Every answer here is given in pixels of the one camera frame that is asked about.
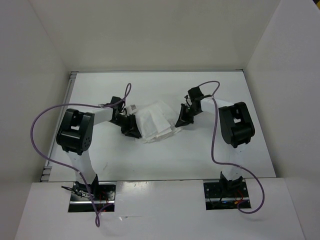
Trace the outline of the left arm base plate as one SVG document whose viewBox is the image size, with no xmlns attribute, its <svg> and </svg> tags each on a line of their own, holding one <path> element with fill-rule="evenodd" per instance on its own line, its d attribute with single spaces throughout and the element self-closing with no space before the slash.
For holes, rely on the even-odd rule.
<svg viewBox="0 0 320 240">
<path fill-rule="evenodd" d="M 73 187 L 64 187 L 65 190 L 69 190 L 70 201 L 68 212 L 69 213 L 88 213 L 94 212 L 91 200 L 87 193 L 76 193 L 74 190 L 76 184 Z M 115 182 L 101 182 L 99 183 L 99 189 L 95 193 L 94 204 L 98 211 L 103 212 L 114 212 L 115 211 L 115 199 L 116 199 L 116 183 Z"/>
</svg>

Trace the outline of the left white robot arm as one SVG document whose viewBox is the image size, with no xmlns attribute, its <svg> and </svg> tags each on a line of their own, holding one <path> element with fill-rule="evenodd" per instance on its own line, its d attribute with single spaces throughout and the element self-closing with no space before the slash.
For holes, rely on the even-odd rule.
<svg viewBox="0 0 320 240">
<path fill-rule="evenodd" d="M 56 136 L 57 144 L 66 152 L 71 166 L 75 168 L 76 181 L 72 191 L 88 200 L 94 200 L 102 194 L 98 175 L 92 167 L 89 155 L 94 126 L 110 122 L 119 126 L 121 133 L 127 137 L 142 137 L 135 115 L 125 110 L 125 101 L 114 96 L 110 104 L 112 107 L 103 107 L 92 112 L 68 108 Z"/>
</svg>

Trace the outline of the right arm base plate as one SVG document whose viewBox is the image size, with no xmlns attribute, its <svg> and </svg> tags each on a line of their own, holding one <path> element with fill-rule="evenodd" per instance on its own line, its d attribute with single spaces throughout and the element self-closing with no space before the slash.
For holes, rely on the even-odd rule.
<svg viewBox="0 0 320 240">
<path fill-rule="evenodd" d="M 235 190 L 223 190 L 218 180 L 203 182 L 205 207 L 207 211 L 211 210 L 232 210 L 237 209 L 240 203 L 240 209 L 250 209 L 251 203 L 247 184 L 245 181 Z"/>
</svg>

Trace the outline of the white pleated skirt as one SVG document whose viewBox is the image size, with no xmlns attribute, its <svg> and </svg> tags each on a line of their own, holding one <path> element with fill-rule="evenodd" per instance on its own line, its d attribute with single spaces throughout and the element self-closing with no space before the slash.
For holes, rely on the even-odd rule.
<svg viewBox="0 0 320 240">
<path fill-rule="evenodd" d="M 178 114 L 161 100 L 138 109 L 134 116 L 144 144 L 162 141 L 182 131 L 175 126 Z"/>
</svg>

